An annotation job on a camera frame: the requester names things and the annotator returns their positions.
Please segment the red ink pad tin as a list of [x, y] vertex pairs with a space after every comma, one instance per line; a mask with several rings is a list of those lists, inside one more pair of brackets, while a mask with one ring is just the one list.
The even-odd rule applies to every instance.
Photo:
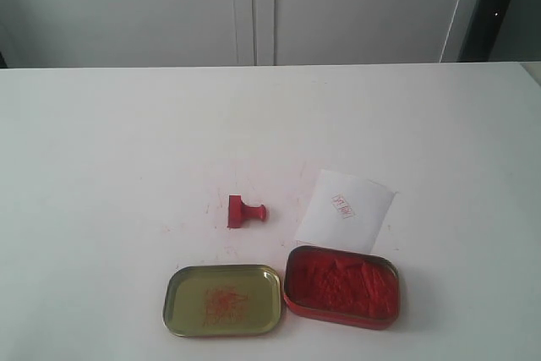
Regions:
[[299, 246], [287, 258], [283, 296], [296, 315], [384, 330], [398, 318], [396, 267], [374, 255]]

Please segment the gold tin lid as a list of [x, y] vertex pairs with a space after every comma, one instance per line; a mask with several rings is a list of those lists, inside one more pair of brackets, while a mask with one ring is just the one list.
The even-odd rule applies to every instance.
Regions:
[[202, 265], [170, 279], [162, 319], [181, 337], [257, 336], [282, 316], [281, 281], [267, 265]]

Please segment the red rubber stamp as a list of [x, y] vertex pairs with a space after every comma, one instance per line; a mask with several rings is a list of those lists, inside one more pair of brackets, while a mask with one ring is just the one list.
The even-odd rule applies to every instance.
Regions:
[[247, 221], [265, 222], [267, 209], [264, 205], [246, 205], [240, 195], [230, 195], [228, 203], [227, 227], [241, 228]]

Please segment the white paper sheet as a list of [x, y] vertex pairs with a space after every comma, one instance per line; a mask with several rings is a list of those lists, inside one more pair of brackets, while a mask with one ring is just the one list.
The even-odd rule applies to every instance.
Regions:
[[395, 193], [380, 183], [323, 170], [295, 240], [369, 254], [394, 197]]

